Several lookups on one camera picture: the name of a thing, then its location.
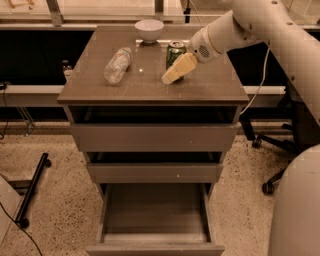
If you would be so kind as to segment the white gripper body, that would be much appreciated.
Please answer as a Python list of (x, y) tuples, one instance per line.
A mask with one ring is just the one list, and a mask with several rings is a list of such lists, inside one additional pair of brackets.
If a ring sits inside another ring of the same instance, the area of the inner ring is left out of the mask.
[(196, 56), (199, 63), (209, 63), (221, 55), (211, 42), (208, 27), (201, 28), (192, 36), (188, 50)]

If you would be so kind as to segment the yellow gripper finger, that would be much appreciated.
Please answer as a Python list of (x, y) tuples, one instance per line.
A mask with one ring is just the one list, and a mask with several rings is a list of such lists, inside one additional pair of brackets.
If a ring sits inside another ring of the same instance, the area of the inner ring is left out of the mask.
[(197, 58), (192, 53), (181, 54), (162, 76), (162, 82), (169, 85), (180, 77), (193, 71), (197, 66)]

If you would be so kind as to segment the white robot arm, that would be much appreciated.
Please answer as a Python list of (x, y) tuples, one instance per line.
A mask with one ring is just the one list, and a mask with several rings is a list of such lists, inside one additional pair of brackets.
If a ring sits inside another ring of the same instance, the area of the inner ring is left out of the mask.
[[(171, 84), (223, 53), (262, 41), (306, 107), (320, 119), (320, 42), (296, 25), (281, 0), (233, 0), (232, 9), (190, 39), (162, 76)], [(320, 144), (286, 168), (275, 194), (268, 256), (320, 256)]]

